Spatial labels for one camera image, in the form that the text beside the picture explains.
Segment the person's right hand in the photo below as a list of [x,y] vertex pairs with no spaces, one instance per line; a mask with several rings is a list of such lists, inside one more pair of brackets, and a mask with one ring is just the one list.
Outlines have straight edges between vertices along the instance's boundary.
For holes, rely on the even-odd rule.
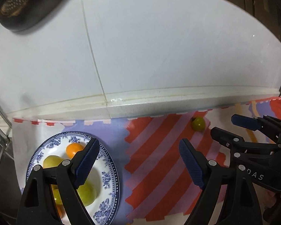
[[274,215],[277,210],[276,203],[280,199],[280,194],[281,193],[273,192],[273,191],[270,191],[267,189],[265,190],[265,196],[264,196],[264,200],[263,200],[265,210],[263,212],[263,219],[267,223],[270,223],[274,218]]

